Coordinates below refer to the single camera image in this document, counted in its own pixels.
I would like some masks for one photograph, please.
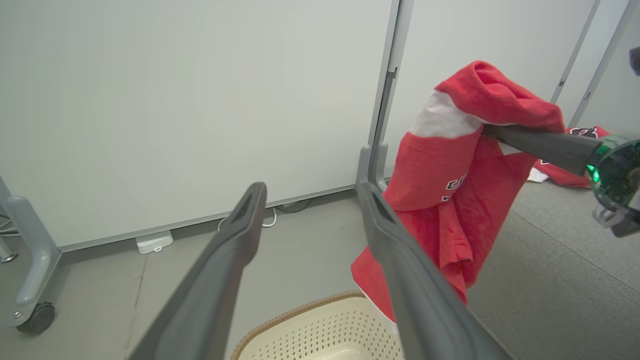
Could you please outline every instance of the white cable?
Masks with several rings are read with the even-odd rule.
[[[276,224],[276,220],[278,220],[278,215],[276,214],[276,208],[271,208],[273,209],[273,222],[270,224],[263,224],[262,227],[272,227]]]
[[[273,222],[270,224],[263,224],[262,227],[272,227],[276,224],[276,220],[278,220],[278,214],[276,214],[276,208],[271,208],[271,209],[273,209]],[[226,219],[227,218],[224,218],[220,220],[220,222],[218,222],[218,232],[220,232],[220,226]]]

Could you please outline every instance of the gray floor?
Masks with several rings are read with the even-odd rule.
[[[354,195],[315,199],[263,229],[226,358],[262,322],[356,288],[349,266],[365,234]],[[591,219],[594,205],[587,190],[526,184],[468,292],[469,308],[520,360],[640,358],[640,236],[613,238]],[[37,337],[0,327],[1,357],[126,359],[216,225],[178,229],[158,254],[139,255],[132,240],[65,254],[43,298],[57,319]],[[27,256],[0,265],[4,313],[28,266]]]
[[[300,213],[279,214],[274,227],[263,229],[258,253],[244,271],[227,358],[247,332],[270,318],[356,288],[349,266],[366,243],[361,216],[349,191],[315,199]],[[43,299],[58,311],[51,328],[31,337],[0,327],[1,357],[126,359],[216,225],[175,230],[174,243],[157,254],[138,254],[133,240],[65,254]],[[28,266],[27,256],[0,265],[4,313]]]

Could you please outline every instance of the laundry basket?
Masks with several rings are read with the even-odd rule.
[[[359,291],[300,306],[250,331],[231,360],[401,360],[400,339]]]

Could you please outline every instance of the metal stand leg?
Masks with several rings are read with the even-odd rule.
[[[41,313],[41,307],[46,307],[47,313],[45,317],[47,320],[46,326],[48,326],[53,319],[52,306],[45,303],[37,307],[38,299],[53,273],[61,253],[31,203],[25,197],[11,195],[2,177],[0,177],[0,202],[29,247],[32,257],[31,270],[18,293],[16,306],[10,313],[9,326],[15,327],[26,323],[32,316]],[[36,324],[32,322],[32,324],[27,323],[25,325],[35,326]],[[46,329],[46,326],[43,328],[43,323],[40,321],[35,326],[37,329],[29,326],[29,329],[22,328],[22,330],[37,333]]]
[[[396,90],[412,10],[413,0],[392,1],[369,141],[360,149],[356,184],[374,183],[383,192],[387,189],[385,160],[388,146],[384,142],[387,119]]]
[[[8,263],[18,257],[17,252],[11,252],[4,240],[0,239],[0,264]]]

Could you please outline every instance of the gray carpet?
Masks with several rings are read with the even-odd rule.
[[[520,360],[640,358],[640,236],[591,218],[588,190],[527,183],[469,308]]]

